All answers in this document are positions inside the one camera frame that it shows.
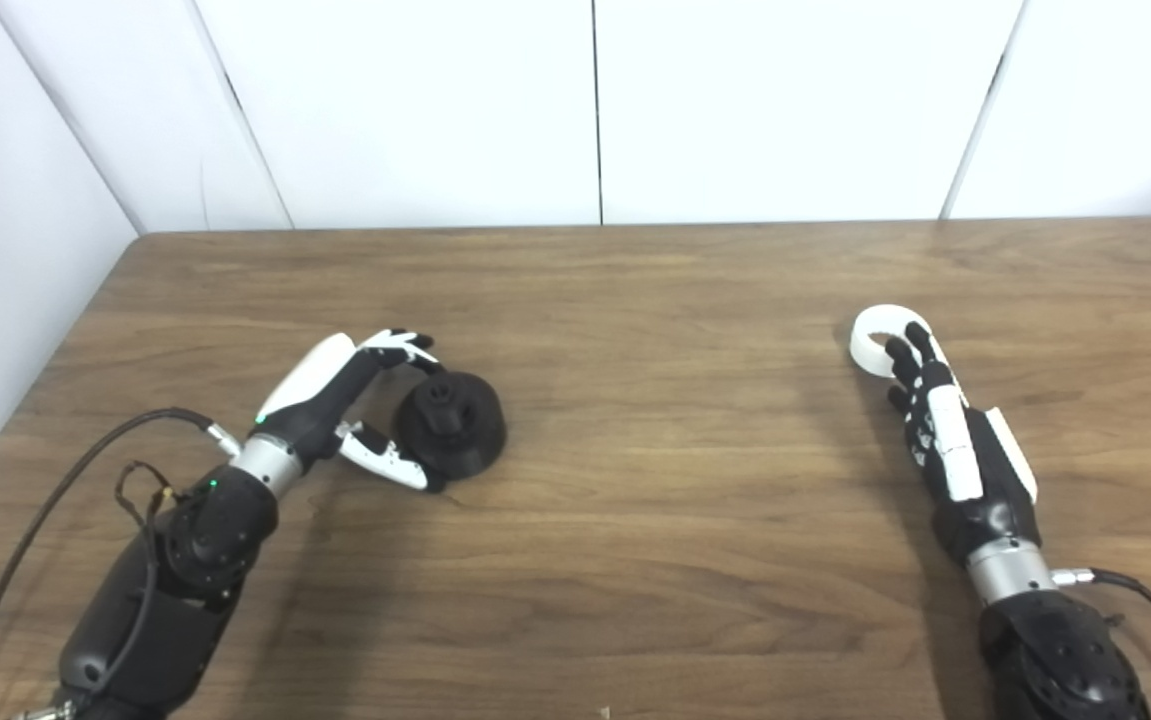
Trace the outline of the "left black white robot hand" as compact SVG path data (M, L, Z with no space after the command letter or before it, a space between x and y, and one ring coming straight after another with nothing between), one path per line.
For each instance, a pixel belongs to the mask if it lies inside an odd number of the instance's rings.
M275 496L334 455L401 487L443 492L447 480L441 473L364 421L345 420L346 411L384 370L410 365L429 378L444 372L430 354L433 345L427 334L406 329L383 329L361 342L348 334L323 338L265 398L233 465L262 478Z

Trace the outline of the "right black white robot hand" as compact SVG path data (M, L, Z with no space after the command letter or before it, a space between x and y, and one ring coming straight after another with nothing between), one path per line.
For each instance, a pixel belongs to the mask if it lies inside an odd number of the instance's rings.
M889 403L933 501L932 530L950 559L965 564L994 541L1041 544L1035 492L1011 460L997 409L977 409L918 322L890 338L895 386Z

